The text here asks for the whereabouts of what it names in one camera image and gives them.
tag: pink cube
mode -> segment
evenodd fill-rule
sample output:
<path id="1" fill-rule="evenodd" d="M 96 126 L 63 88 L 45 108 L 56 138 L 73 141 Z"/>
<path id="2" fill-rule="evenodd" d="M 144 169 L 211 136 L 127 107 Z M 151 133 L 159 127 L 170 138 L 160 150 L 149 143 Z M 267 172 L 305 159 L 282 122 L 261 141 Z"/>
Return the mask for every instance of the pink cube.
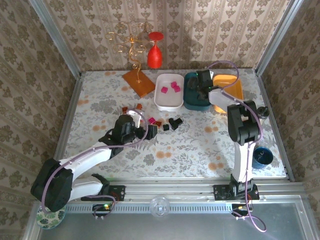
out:
<path id="1" fill-rule="evenodd" d="M 173 81 L 173 82 L 171 83 L 171 87 L 174 89 L 176 86 L 177 86 L 177 82 Z"/>
<path id="2" fill-rule="evenodd" d="M 148 122 L 149 122 L 150 124 L 153 124 L 153 123 L 156 122 L 156 120 L 155 120 L 153 117 L 150 117 L 150 118 L 148 119 Z"/>
<path id="3" fill-rule="evenodd" d="M 168 88 L 164 86 L 163 88 L 161 88 L 161 92 L 166 94 L 168 92 Z"/>
<path id="4" fill-rule="evenodd" d="M 180 89 L 180 87 L 179 87 L 179 86 L 175 86 L 173 89 L 174 89 L 174 91 L 175 91 L 176 93 L 178 93 L 178 92 L 180 92 L 180 91 L 181 91 L 181 89 Z"/>

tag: dark blue mug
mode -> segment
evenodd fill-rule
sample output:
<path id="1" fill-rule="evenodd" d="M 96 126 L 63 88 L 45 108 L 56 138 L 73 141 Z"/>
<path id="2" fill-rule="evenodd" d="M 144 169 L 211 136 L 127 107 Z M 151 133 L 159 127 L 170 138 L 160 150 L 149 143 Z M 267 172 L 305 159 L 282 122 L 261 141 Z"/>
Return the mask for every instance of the dark blue mug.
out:
<path id="1" fill-rule="evenodd" d="M 257 147 L 253 151 L 252 167 L 254 169 L 263 169 L 268 166 L 274 160 L 272 152 L 263 146 Z"/>

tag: orange tray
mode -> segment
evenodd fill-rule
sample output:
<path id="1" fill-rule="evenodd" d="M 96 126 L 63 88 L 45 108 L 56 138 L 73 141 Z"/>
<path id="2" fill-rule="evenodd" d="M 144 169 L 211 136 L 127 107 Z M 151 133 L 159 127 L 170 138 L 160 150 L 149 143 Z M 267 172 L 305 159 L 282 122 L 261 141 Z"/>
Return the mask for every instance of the orange tray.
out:
<path id="1" fill-rule="evenodd" d="M 213 78 L 213 86 L 219 86 L 219 87 L 225 87 L 227 85 L 230 85 L 234 83 L 237 79 L 237 76 L 235 75 L 227 75 L 227 74 L 221 74 L 221 75 L 216 75 Z M 240 78 L 236 82 L 235 85 L 231 87 L 227 87 L 224 89 L 228 94 L 232 95 L 233 97 L 237 99 L 244 99 L 244 93 L 242 90 L 242 83 Z M 214 110 L 218 113 L 225 114 L 226 112 L 223 111 L 220 107 L 217 105 L 214 105 Z"/>

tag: orange wooden board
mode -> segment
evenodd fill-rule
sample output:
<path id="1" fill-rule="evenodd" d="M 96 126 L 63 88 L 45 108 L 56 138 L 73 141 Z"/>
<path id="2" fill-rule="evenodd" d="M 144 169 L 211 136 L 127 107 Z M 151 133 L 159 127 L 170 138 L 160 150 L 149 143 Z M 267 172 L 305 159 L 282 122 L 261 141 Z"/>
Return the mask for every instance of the orange wooden board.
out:
<path id="1" fill-rule="evenodd" d="M 156 85 L 142 71 L 139 72 L 140 83 L 138 83 L 137 71 L 138 69 L 133 69 L 122 77 L 139 95 L 139 97 L 143 98 L 145 95 L 154 91 Z"/>

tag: gold candelabra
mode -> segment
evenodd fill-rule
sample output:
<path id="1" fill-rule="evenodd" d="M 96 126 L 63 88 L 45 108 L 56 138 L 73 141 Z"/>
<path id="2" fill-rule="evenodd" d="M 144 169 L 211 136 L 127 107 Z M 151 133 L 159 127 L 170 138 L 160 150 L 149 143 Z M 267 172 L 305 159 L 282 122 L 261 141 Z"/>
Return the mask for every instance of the gold candelabra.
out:
<path id="1" fill-rule="evenodd" d="M 129 53 L 128 53 L 128 59 L 131 60 L 132 62 L 134 62 L 132 68 L 134 70 L 137 69 L 137 71 L 136 71 L 137 83 L 140 84 L 141 83 L 141 79 L 139 77 L 139 72 L 141 70 L 141 62 L 137 58 L 137 55 L 143 53 L 144 51 L 146 51 L 146 47 L 143 45 L 144 43 L 146 43 L 146 42 L 153 43 L 153 41 L 140 40 L 141 39 L 141 35 L 143 33 L 147 33 L 148 32 L 147 31 L 147 23 L 146 22 L 138 24 L 139 28 L 141 28 L 141 29 L 143 28 L 143 31 L 141 33 L 139 33 L 137 36 L 132 34 L 131 26 L 130 26 L 130 24 L 128 22 L 120 22 L 119 23 L 119 30 L 124 29 L 125 25 L 128 26 L 129 36 L 123 36 L 123 35 L 121 36 L 118 33 L 110 31 L 110 32 L 105 34 L 105 38 L 109 39 L 109 40 L 117 41 L 116 37 L 118 37 L 120 41 L 123 41 L 121 43 L 117 43 L 117 44 L 113 45 L 113 49 L 115 51 L 119 52 L 119 53 L 122 53 L 124 51 L 124 48 L 125 48 L 126 44 L 131 44 L 130 45 L 130 49 L 129 49 Z M 140 43 L 139 47 L 141 49 L 137 49 L 135 47 L 136 43 Z"/>

